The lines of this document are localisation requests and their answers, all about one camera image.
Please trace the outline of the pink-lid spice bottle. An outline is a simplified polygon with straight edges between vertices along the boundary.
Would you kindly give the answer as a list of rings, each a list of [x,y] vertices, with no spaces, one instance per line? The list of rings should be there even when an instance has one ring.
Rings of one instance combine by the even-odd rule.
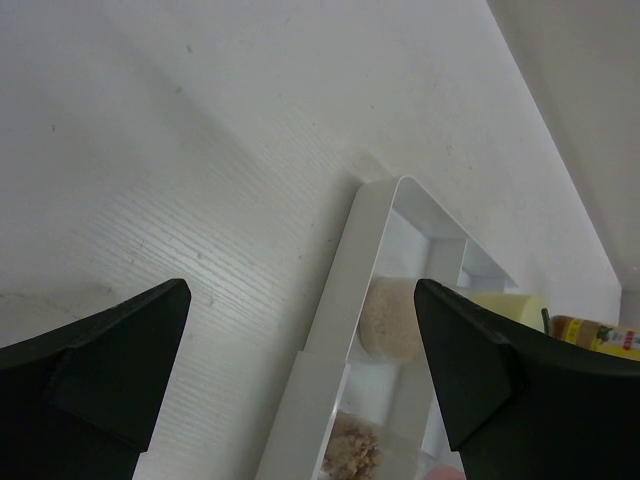
[[[463,479],[409,440],[361,416],[338,411],[318,474],[332,480]]]

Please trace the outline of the yellow-lid spice bottle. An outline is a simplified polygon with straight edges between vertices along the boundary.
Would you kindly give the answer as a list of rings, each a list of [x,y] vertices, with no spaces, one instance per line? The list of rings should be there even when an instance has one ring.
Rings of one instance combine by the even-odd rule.
[[[414,302],[416,286],[417,280],[411,277],[379,277],[369,286],[358,322],[358,335],[372,359],[407,364],[424,352]],[[459,286],[454,291],[491,312],[539,332],[545,331],[542,311],[548,302],[540,296],[474,292]]]

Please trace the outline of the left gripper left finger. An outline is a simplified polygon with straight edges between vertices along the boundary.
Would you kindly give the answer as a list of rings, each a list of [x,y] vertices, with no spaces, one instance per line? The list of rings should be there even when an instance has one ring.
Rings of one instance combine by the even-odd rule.
[[[183,279],[1,350],[4,479],[130,479],[191,302]]]

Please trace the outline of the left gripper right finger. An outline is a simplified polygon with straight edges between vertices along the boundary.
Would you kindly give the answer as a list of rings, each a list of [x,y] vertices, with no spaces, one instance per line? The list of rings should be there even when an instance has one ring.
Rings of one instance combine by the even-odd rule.
[[[470,479],[635,479],[639,365],[422,279],[414,303],[450,448]]]

